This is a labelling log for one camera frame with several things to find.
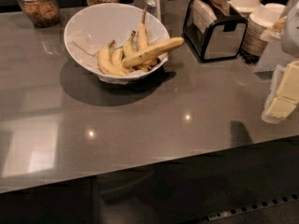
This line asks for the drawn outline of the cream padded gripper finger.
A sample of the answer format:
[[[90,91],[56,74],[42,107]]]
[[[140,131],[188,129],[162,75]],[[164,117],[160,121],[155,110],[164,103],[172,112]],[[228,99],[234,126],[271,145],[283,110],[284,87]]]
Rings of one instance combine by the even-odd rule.
[[[270,93],[263,106],[262,120],[278,124],[299,105],[299,61],[285,67],[278,65],[273,73]]]

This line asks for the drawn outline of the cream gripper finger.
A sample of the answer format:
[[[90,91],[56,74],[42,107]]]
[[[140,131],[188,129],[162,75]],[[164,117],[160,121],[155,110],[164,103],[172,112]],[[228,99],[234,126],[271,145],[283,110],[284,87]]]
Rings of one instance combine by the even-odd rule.
[[[261,40],[265,42],[279,41],[281,39],[283,25],[286,19],[287,17],[284,16],[265,29],[260,35]]]

